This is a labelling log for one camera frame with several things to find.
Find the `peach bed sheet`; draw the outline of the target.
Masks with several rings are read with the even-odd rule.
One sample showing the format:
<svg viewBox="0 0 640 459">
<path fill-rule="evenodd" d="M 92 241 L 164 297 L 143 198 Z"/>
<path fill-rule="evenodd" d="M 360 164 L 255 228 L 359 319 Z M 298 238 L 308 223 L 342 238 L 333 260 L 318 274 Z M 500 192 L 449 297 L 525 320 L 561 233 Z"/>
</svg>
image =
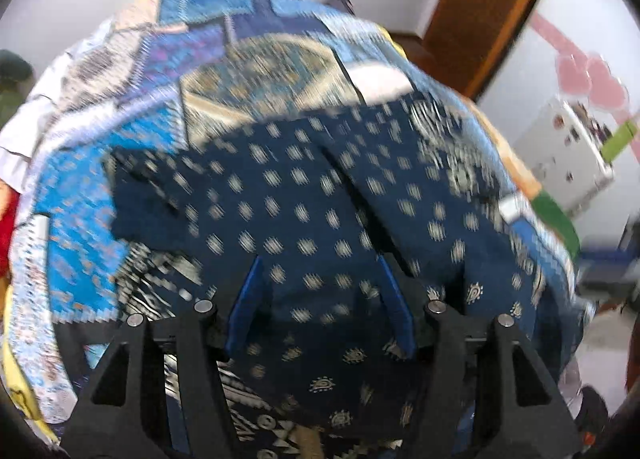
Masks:
<svg viewBox="0 0 640 459">
<path fill-rule="evenodd" d="M 492 145 L 497 149 L 498 157 L 503 167 L 506 168 L 511 181 L 528 200 L 535 199 L 542 192 L 542 185 L 537 181 L 533 173 L 529 171 L 529 168 L 526 167 L 520 157 L 514 153 L 509 143 L 491 124 L 484 112 L 478 109 L 477 104 L 466 97 L 462 97 L 462 101 L 470 108 L 475 119 L 480 123 L 488 138 L 490 138 Z"/>
</svg>

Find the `navy patterned hooded sweatshirt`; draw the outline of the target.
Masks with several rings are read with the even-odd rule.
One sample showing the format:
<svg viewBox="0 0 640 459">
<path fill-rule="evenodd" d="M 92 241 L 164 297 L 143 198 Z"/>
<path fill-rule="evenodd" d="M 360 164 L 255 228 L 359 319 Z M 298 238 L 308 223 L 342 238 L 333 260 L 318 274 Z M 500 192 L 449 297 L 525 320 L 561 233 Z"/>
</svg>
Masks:
<svg viewBox="0 0 640 459">
<path fill-rule="evenodd" d="M 104 159 L 114 238 L 136 259 L 126 306 L 176 316 L 220 299 L 252 257 L 266 290 L 236 329 L 224 386 L 255 458 L 297 458 L 293 425 L 326 453 L 398 436 L 428 368 L 410 357 L 382 297 L 382 254 L 424 301 L 511 315 L 559 378 L 579 335 L 566 287 L 530 227 L 506 222 L 506 173 L 431 94 L 251 122 L 178 152 L 112 147 Z"/>
</svg>

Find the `blue patchwork quilt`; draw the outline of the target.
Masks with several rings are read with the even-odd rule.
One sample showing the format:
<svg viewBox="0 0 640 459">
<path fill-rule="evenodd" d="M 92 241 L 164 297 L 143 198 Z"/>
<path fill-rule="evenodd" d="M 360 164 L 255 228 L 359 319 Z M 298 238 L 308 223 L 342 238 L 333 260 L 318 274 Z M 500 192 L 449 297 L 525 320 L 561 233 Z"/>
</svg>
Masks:
<svg viewBox="0 0 640 459">
<path fill-rule="evenodd" d="M 245 126 L 301 112 L 374 106 L 431 94 L 468 119 L 466 134 L 506 173 L 503 219 L 530 227 L 575 275 L 562 243 L 535 216 L 497 149 L 453 89 L 424 74 L 375 23 L 311 0 L 138 0 L 103 44 L 63 78 L 58 114 L 29 164 L 11 243 L 8 340 L 42 419 L 60 429 L 119 324 L 119 285 L 136 260 L 114 238 L 104 169 L 116 145 L 178 152 Z"/>
</svg>

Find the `brown wooden wardrobe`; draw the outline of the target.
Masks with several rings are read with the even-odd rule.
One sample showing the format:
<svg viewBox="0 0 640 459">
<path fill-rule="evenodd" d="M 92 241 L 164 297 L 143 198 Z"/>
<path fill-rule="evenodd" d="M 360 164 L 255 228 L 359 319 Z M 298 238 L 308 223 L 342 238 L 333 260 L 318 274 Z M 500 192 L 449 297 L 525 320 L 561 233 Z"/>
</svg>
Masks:
<svg viewBox="0 0 640 459">
<path fill-rule="evenodd" d="M 437 0 L 416 34 L 392 32 L 409 60 L 460 94 L 480 97 L 537 0 Z"/>
</svg>

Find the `red plush toy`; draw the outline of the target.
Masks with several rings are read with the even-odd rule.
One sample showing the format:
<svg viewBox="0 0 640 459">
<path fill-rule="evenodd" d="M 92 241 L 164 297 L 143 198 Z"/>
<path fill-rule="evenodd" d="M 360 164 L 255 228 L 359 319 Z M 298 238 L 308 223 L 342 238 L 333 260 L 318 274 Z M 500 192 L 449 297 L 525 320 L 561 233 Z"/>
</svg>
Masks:
<svg viewBox="0 0 640 459">
<path fill-rule="evenodd" d="M 9 269 L 9 249 L 15 225 L 20 194 L 5 182 L 1 182 L 0 190 L 0 271 L 6 275 Z"/>
</svg>

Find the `white stickered cabinet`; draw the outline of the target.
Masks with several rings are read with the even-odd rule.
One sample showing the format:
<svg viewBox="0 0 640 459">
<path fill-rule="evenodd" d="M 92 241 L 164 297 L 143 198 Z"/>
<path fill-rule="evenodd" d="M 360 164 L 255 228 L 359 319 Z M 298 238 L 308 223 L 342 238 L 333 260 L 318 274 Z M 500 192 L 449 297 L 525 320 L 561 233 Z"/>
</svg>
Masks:
<svg viewBox="0 0 640 459">
<path fill-rule="evenodd" d="M 570 218 L 588 209 L 615 178 L 593 133 L 598 123 L 580 108 L 559 96 L 551 98 L 514 144 L 515 153 Z"/>
</svg>

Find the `pile of clothes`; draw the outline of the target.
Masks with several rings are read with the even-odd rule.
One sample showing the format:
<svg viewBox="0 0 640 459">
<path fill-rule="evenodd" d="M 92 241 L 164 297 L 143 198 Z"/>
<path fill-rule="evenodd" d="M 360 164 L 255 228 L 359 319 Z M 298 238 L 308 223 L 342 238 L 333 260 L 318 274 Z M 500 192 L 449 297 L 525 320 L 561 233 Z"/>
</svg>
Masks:
<svg viewBox="0 0 640 459">
<path fill-rule="evenodd" d="M 0 51 L 0 126 L 15 115 L 34 85 L 34 70 L 24 58 L 9 50 Z"/>
</svg>

